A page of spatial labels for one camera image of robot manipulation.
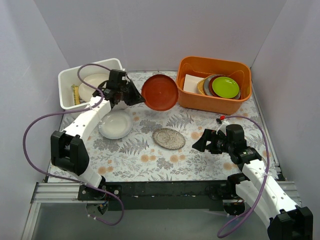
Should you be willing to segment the red lacquer round plate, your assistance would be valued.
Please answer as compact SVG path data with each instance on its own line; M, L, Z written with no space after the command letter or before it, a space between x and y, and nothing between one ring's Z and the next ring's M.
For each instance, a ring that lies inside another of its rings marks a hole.
M147 107L164 112L176 105L179 93L172 78L164 74L156 74L145 81L141 95L144 97L144 103Z

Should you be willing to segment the beige divided plate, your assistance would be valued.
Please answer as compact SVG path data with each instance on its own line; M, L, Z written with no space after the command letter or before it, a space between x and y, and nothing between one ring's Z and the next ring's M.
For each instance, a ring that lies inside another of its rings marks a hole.
M96 74L87 76L84 79L84 81L89 85L92 85L93 87L97 88L102 82L107 81L108 79L109 79L109 74L96 73ZM87 86L84 83L81 83L78 87L79 97L82 102L86 102L86 103L89 102L94 92L95 92L95 89Z

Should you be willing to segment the white deep bowl plate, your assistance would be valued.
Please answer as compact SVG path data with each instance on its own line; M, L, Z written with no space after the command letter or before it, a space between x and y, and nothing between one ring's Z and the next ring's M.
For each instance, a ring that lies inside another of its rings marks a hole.
M101 135L117 140L129 134L133 127L131 116L124 110L113 110L103 117L98 125Z

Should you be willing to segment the speckled oval ceramic plate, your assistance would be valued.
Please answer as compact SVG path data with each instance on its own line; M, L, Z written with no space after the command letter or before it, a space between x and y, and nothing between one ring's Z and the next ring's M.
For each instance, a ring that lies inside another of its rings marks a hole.
M171 128L156 129L152 134L152 138L157 145L168 150L179 150L186 144L185 137Z

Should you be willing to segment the yellow woven bamboo mat plate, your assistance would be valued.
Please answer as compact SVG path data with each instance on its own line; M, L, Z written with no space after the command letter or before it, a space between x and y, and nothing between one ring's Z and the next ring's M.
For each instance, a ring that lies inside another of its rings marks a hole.
M79 105L81 103L80 101L80 95L79 95L79 87L77 85L72 85L71 86L72 88L72 93L73 93L73 102L74 102L74 105Z

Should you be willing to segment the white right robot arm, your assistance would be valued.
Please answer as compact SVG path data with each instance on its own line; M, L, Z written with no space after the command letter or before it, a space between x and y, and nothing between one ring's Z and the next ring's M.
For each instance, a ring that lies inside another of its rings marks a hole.
M311 240L313 214L300 207L269 174L260 154L247 145L243 127L224 122L218 130L205 129L192 145L199 152L227 153L241 170L226 186L232 199L242 198L263 221L271 240Z

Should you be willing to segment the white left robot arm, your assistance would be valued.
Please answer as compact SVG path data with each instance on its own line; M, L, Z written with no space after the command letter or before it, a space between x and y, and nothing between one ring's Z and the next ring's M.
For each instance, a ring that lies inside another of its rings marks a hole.
M101 184L104 178L90 167L85 143L102 118L121 101L133 106L145 99L125 71L112 69L108 79L94 89L83 112L63 131L55 131L50 137L52 165L89 185L89 194L95 200L103 199L107 191Z

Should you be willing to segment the white plastic bin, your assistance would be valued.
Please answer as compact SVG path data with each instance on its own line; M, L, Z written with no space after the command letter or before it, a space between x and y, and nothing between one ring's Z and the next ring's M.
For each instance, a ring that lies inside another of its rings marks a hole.
M102 65L108 69L125 70L117 58L110 58L95 62L95 64ZM58 89L60 106L66 111L83 109L87 103L75 104L74 92L72 86L80 86L82 83L78 78L78 69L80 66L65 69L58 74ZM86 66L80 71L80 76L84 80L86 77L93 74L109 74L109 71L98 66Z

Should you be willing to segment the dark red plate in bin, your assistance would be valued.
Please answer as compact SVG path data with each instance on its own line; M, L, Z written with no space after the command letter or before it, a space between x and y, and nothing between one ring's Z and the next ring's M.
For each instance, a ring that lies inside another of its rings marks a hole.
M217 78L217 76L214 76L211 80L210 80L210 82L209 82L209 84L208 84L208 87L209 87L209 91L210 91L210 93L214 96L214 97L219 97L216 93L215 93L215 91L214 91L214 89L213 89L213 82L214 82L214 80Z

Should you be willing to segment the yellow basket plate in bin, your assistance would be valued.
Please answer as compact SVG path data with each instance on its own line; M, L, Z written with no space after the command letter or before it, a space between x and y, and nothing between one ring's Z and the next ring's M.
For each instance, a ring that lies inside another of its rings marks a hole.
M197 83L197 91L201 95L206 95L204 91L204 83L205 83L205 79L202 79Z

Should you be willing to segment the white square plate in bin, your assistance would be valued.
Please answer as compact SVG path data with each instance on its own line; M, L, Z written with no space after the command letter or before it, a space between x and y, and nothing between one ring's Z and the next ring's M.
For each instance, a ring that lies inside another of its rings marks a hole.
M183 90L188 93L198 94L198 83L204 78L186 74L184 78Z

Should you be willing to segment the grey plate in bin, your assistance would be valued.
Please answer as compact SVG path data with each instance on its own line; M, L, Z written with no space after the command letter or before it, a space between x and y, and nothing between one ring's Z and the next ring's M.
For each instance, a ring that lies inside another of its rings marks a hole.
M210 92L210 90L209 90L209 82L210 82L210 80L211 80L214 76L218 76L218 75L217 75L217 74L214 74L214 75L210 75L210 76L208 76L208 77L205 78L203 90L204 90L204 92L205 92L205 94L206 94L207 96L212 96L212 97L213 97L213 95L211 94L211 92Z

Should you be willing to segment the orange plastic bin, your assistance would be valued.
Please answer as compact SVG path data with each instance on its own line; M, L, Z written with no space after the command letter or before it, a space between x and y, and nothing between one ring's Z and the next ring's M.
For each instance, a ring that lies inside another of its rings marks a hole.
M203 79L210 75L228 76L239 85L241 96L239 99L226 99L187 92L183 90L186 75ZM177 102L181 107L232 115L236 113L241 105L249 100L252 95L252 74L250 68L242 62L187 56L180 61L176 85L178 89Z

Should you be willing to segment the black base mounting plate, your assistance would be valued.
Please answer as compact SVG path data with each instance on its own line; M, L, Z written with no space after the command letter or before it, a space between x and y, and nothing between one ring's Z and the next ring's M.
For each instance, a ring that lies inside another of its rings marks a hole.
M75 191L73 199L83 203L106 202L109 211L125 210L184 210L222 211L224 204L236 203L244 211L245 205L236 194L236 185L247 181L242 173L226 180L192 181L136 181L106 182L102 192L79 183L57 183L60 192Z

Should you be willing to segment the lime green plate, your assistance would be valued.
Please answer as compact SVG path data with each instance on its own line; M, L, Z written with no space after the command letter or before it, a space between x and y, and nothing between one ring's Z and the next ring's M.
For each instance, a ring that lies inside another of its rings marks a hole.
M219 76L212 82L213 91L221 98L232 99L240 92L240 87L235 80L227 76Z

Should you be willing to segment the aluminium frame rail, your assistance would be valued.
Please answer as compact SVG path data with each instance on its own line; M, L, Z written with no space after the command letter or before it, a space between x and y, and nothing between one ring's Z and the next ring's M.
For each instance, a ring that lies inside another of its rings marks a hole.
M300 206L300 199L296 190L295 185L290 181L277 181L281 188L288 194L288 196L294 200ZM35 186L32 198L31 198L31 209L30 209L30 218L27 221L25 231L23 233L24 239L30 239L32 237L32 231L34 229L38 211L40 209L40 205L42 203L86 203L75 200L73 197L76 195L75 191L68 190L67 192L61 192L59 187L56 186L57 183L38 183ZM102 191L104 195L108 195L109 192L103 188ZM241 202L244 203L244 211L245 207L249 206L247 202L245 202L242 198L240 198ZM86 203L89 206L93 207L93 212L98 215L104 214L108 211L107 203ZM228 213L231 216L238 216L242 214L244 211L240 211L236 209L237 204L224 204L223 211Z

